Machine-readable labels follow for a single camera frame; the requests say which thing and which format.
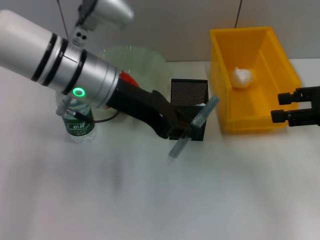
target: red object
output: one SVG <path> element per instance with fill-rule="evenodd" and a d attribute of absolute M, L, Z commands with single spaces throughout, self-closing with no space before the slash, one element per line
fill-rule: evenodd
<path fill-rule="evenodd" d="M 126 72 L 122 71 L 119 75 L 120 78 L 125 80 L 127 83 L 130 83 L 138 88 L 140 88 L 139 84 Z"/>

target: plastic bottle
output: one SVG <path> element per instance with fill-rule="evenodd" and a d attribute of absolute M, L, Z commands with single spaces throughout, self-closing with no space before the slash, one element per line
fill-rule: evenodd
<path fill-rule="evenodd" d="M 65 95 L 61 93 L 55 94 L 55 101 L 57 106 L 63 101 Z M 89 118 L 93 118 L 92 110 L 90 105 L 85 104 L 76 99 L 72 99 L 69 109 L 77 111 L 83 115 L 86 115 Z M 78 120 L 73 116 L 65 113 L 62 116 L 65 129 L 67 131 L 68 138 L 73 143 L 88 143 L 94 139 L 96 135 L 96 126 L 94 123 L 87 123 L 82 120 Z"/>

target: yellow container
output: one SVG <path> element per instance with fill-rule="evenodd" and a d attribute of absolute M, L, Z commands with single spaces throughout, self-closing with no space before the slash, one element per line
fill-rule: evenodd
<path fill-rule="evenodd" d="M 279 105 L 278 94 L 293 92 L 301 81 L 271 27 L 211 30 L 210 78 L 220 97 L 217 114 L 225 132 L 263 132 L 283 128 L 273 123 L 272 110 L 296 110 L 298 103 Z M 234 88 L 230 79 L 236 67 L 249 69 L 253 82 Z"/>

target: green indicator light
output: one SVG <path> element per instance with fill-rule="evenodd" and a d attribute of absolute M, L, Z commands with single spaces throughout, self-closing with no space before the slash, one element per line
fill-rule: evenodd
<path fill-rule="evenodd" d="M 76 95 L 77 97 L 84 97 L 86 95 L 85 90 L 83 90 L 81 87 L 75 87 L 72 90 L 73 94 Z"/>

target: black mesh holder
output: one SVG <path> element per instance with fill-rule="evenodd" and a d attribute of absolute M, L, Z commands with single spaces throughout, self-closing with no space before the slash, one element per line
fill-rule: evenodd
<path fill-rule="evenodd" d="M 178 107 L 192 120 L 209 100 L 208 81 L 194 79 L 172 79 L 171 80 L 171 104 Z M 203 141 L 206 129 L 206 122 L 199 129 L 191 133 L 192 141 Z M 183 131 L 173 130 L 170 140 L 178 140 Z"/>

